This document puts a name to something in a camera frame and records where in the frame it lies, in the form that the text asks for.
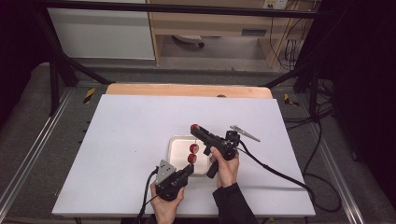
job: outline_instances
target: white tray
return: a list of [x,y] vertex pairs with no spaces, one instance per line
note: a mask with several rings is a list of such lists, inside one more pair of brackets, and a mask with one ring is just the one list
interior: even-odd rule
[[196,153],[197,161],[194,164],[194,173],[191,176],[205,175],[210,167],[209,157],[204,154],[206,146],[204,143],[192,135],[173,136],[169,141],[168,162],[178,170],[186,167],[190,153],[190,145],[197,144],[199,151]]

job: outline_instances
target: black sleeve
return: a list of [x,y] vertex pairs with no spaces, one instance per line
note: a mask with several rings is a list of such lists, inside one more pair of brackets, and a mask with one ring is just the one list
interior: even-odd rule
[[237,183],[215,190],[213,197],[219,208],[220,224],[259,224]]

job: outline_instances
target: human hand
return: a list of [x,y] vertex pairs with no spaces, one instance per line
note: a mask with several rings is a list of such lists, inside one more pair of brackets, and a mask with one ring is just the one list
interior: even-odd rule
[[232,160],[226,161],[221,156],[221,153],[217,148],[211,147],[212,157],[210,157],[210,162],[219,162],[218,170],[218,188],[220,187],[230,187],[232,184],[236,183],[236,176],[238,174],[239,167],[239,154],[236,153]]
[[[149,186],[151,190],[151,197],[157,195],[155,189],[155,183],[151,183]],[[154,209],[155,217],[157,218],[158,224],[172,224],[175,220],[177,207],[180,202],[184,199],[184,188],[181,188],[178,192],[177,198],[171,202],[168,202],[160,197],[156,197],[150,203]]]

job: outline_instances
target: white tabletop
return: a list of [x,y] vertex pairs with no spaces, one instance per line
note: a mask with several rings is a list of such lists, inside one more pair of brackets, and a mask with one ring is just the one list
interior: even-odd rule
[[[166,160],[169,140],[197,123],[224,136],[231,125],[264,164],[303,181],[276,100],[103,95],[52,213],[65,217],[135,217],[147,178]],[[238,184],[258,217],[315,214],[307,192],[240,154]],[[178,217],[213,217],[216,179],[190,177]],[[146,214],[153,213],[150,205]]]

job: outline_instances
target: white wall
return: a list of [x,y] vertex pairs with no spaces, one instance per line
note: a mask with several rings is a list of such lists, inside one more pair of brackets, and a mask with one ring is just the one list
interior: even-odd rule
[[[145,3],[144,0],[89,0]],[[64,52],[73,58],[154,60],[146,12],[49,8]]]

